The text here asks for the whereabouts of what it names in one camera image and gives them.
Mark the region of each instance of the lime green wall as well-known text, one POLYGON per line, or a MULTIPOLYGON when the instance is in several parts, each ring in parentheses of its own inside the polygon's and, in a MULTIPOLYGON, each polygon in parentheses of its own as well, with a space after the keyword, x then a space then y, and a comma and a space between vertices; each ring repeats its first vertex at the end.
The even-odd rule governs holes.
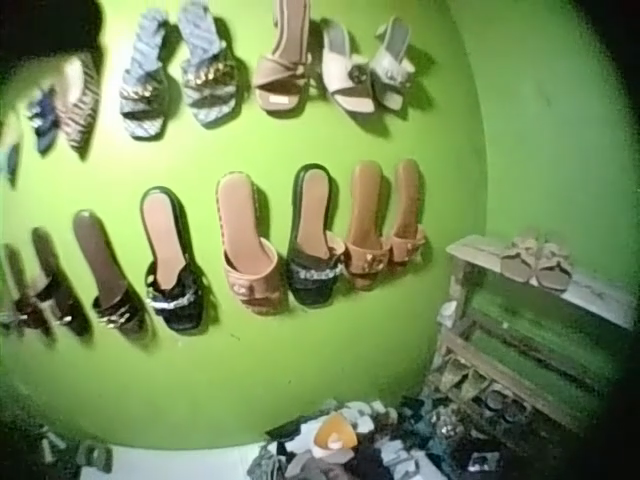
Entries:
POLYGON ((449 0, 487 139, 487 233, 538 227, 634 287, 638 131, 607 52, 565 0, 449 0))
MULTIPOLYGON (((178 0, 164 2, 173 19, 178 0)), ((206 335, 180 337, 154 318, 155 341, 136 347, 116 332, 95 327, 91 345, 63 328, 48 348, 30 332, 3 342, 3 361, 50 417, 109 441, 136 446, 193 448, 257 440, 260 433, 314 408, 327 397, 392 399, 417 387, 434 342, 435 313, 448 286, 444 247, 485 226, 484 138, 475 85, 458 31, 440 2, 313 0, 313 18, 333 17, 354 33, 363 53, 377 48, 373 34, 391 14, 413 27, 413 43, 433 58, 413 87, 406 120, 380 114, 367 133, 335 105, 311 100, 304 114, 274 120, 253 98, 219 130, 199 127, 180 105, 158 143, 131 140, 118 114, 118 88, 128 62, 140 7, 105 3, 103 99, 85 163, 63 139, 44 159, 25 148, 15 191, 2 185, 3 241, 20 248, 27 273, 37 272, 32 227, 51 232, 61 260, 85 305, 95 295, 91 274, 71 230, 73 214, 94 209, 104 220, 126 274, 143 292, 150 251, 138 204, 149 186, 164 184, 186 205, 197 259, 217 297, 219 323, 206 335), (214 189, 229 170, 248 172, 268 196, 270 238, 284 252, 290 223, 290 184, 298 167, 324 163, 339 186, 334 229, 344 233, 350 209, 350 171, 375 159, 391 175, 394 164, 415 157, 427 182, 424 225, 433 261, 377 291, 338 298, 326 310, 295 306, 288 315, 251 315, 231 296, 221 265, 214 189)), ((274 41, 271 2, 217 0, 237 54, 252 68, 274 41)), ((419 69, 425 54, 412 50, 419 69)), ((169 66, 179 79, 182 45, 169 66)), ((24 75, 5 98, 24 98, 24 75)), ((393 215, 387 217, 390 226, 393 215)))

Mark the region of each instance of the beige sandal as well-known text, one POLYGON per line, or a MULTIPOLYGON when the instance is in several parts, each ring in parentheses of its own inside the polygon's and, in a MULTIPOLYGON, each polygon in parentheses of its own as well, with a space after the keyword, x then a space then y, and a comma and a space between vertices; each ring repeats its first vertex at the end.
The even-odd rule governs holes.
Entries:
POLYGON ((309 10, 309 0, 276 0, 278 39, 273 51, 258 60, 252 82, 267 112, 291 110, 300 103, 307 82, 309 10))
POLYGON ((516 282, 527 283, 533 276, 538 240, 533 233, 513 239, 500 255, 500 272, 516 282))
POLYGON ((373 161, 359 163, 351 177, 351 220, 346 269, 358 290, 367 290, 389 261, 389 245, 376 227, 382 169, 373 161))
POLYGON ((241 172, 225 175, 216 197, 229 288, 254 313, 276 313, 284 297, 278 253, 258 234, 251 179, 241 172))
POLYGON ((391 232, 391 260, 407 263, 419 256, 426 241, 424 229, 418 225, 420 209, 420 168, 415 160, 403 160, 396 167, 396 189, 399 194, 398 218, 391 232))
POLYGON ((564 292, 571 283, 572 270, 566 250, 551 242, 542 245, 535 272, 540 286, 564 292))

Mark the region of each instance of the striped sandal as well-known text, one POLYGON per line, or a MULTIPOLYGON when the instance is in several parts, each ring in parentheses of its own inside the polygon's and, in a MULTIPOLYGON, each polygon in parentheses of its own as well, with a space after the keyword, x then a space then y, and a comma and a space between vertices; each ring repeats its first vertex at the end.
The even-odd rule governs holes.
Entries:
POLYGON ((98 74, 88 52, 80 53, 64 65, 56 96, 60 128, 69 146, 82 153, 96 122, 100 91, 98 74))
POLYGON ((169 89, 159 57, 167 25, 167 12, 159 8, 140 17, 131 63, 120 87, 120 114, 132 138, 156 138, 166 121, 169 89))
POLYGON ((186 2, 178 14, 178 27, 189 48, 189 58, 182 62, 184 96, 195 119, 208 128, 236 105, 235 59, 204 3, 186 2))

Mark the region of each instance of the dark brown sandal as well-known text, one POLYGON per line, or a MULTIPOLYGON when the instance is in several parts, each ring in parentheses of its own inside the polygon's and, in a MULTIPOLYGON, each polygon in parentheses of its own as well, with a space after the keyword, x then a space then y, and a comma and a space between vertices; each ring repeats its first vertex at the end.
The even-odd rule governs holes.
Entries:
POLYGON ((96 281, 98 295, 91 307, 99 322, 123 333, 144 329, 144 308, 118 265, 100 218, 90 210, 73 217, 73 232, 96 281))

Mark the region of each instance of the slide sandal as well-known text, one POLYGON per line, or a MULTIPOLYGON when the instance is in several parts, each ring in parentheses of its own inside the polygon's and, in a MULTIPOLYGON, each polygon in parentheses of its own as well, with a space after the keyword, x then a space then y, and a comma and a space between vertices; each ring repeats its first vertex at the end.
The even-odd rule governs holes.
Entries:
POLYGON ((276 0, 278 39, 273 51, 258 60, 253 87, 267 112, 292 110, 307 82, 309 0, 276 0))
POLYGON ((278 253, 258 234, 251 178, 228 173, 218 182, 216 200, 229 288, 254 313, 276 313, 283 300, 278 253))
POLYGON ((367 290, 389 261, 389 246, 377 233, 376 217, 382 169, 373 161, 360 162, 351 177, 351 219, 346 268, 357 290, 367 290))
POLYGON ((344 242, 327 231, 330 198, 328 170, 314 163, 302 166, 293 185, 287 279, 296 301, 308 307, 331 299, 343 269, 344 242))
POLYGON ((322 81, 338 105, 348 112, 375 111, 368 60, 351 54, 349 33, 338 22, 323 26, 322 81))
POLYGON ((181 66, 185 101, 198 123, 211 127, 236 105, 236 62, 202 1, 182 5, 178 27, 189 48, 189 58, 181 66))
POLYGON ((167 12, 159 8, 140 16, 131 63, 120 87, 120 115, 132 138, 156 138, 167 118, 169 86, 160 51, 168 24, 167 12))
POLYGON ((538 240, 534 233, 514 238, 500 255, 500 273, 511 280, 527 283, 533 276, 538 255, 538 240))
POLYGON ((382 45, 371 60, 373 91, 378 101, 390 110, 400 110, 404 94, 415 73, 405 57, 411 31, 400 18, 393 16, 376 32, 382 45))
POLYGON ((542 245, 536 266, 536 279, 542 287, 564 292, 571 284, 572 270, 569 252, 552 242, 542 245))
POLYGON ((182 204, 168 188, 153 187, 142 197, 141 214, 153 250, 146 275, 147 303, 170 329, 196 329, 204 313, 202 279, 188 253, 182 204))
POLYGON ((44 155, 56 141, 58 136, 58 114, 53 102, 54 90, 40 90, 38 97, 27 105, 27 115, 36 134, 36 149, 44 155))
POLYGON ((18 250, 9 244, 4 244, 4 254, 7 266, 13 279, 13 285, 18 294, 18 299, 13 302, 13 307, 18 314, 19 327, 42 330, 49 332, 49 323, 36 301, 29 294, 29 287, 24 278, 24 266, 18 250))
POLYGON ((100 218, 80 210, 73 217, 73 233, 96 282, 98 295, 91 307, 99 322, 124 333, 141 332, 144 309, 122 273, 100 218))
POLYGON ((69 146, 82 152, 91 137, 100 104, 98 73, 89 53, 80 53, 65 63, 56 91, 60 128, 69 146))
POLYGON ((398 211, 391 231, 391 261, 407 263, 418 256, 426 241, 423 228, 418 225, 421 204, 420 167, 415 160, 403 160, 396 167, 398 211))
POLYGON ((51 237, 44 228, 36 227, 31 231, 31 241, 41 272, 31 287, 33 298, 51 313, 55 323, 69 327, 78 336, 87 335, 91 325, 62 271, 51 237))

